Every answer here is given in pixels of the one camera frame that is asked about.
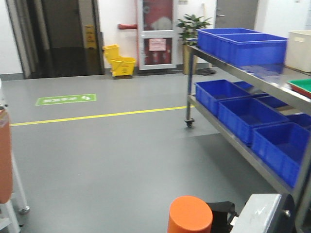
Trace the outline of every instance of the green floor sign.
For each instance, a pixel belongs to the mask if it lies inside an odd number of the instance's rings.
[[[36,106],[61,104],[61,103],[90,102],[90,101],[96,101],[96,94],[42,97],[42,98],[38,98]]]

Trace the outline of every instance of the white plastic crate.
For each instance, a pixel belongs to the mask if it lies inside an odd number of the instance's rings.
[[[285,65],[311,72],[311,30],[289,32]]]

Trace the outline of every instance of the orange cap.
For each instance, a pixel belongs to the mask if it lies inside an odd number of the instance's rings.
[[[167,233],[210,233],[212,221],[212,210],[203,200],[178,197],[170,207]]]

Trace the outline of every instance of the plant pot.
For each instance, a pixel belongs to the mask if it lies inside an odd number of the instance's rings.
[[[187,45],[183,45],[183,64],[184,64],[183,74],[186,74],[186,75],[189,74],[189,57],[190,57],[189,47]],[[197,62],[198,62],[198,57],[194,56],[193,70],[192,70],[193,74],[195,74]]]

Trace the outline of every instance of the potted plant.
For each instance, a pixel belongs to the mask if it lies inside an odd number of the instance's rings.
[[[211,23],[209,20],[211,18],[207,18],[202,20],[203,16],[197,17],[196,15],[184,15],[184,19],[178,19],[177,27],[182,28],[182,33],[179,33],[180,38],[183,41],[183,64],[184,64],[184,74],[189,73],[189,51],[187,49],[187,45],[196,45],[196,41],[188,42],[189,38],[197,38],[197,29],[206,28]]]

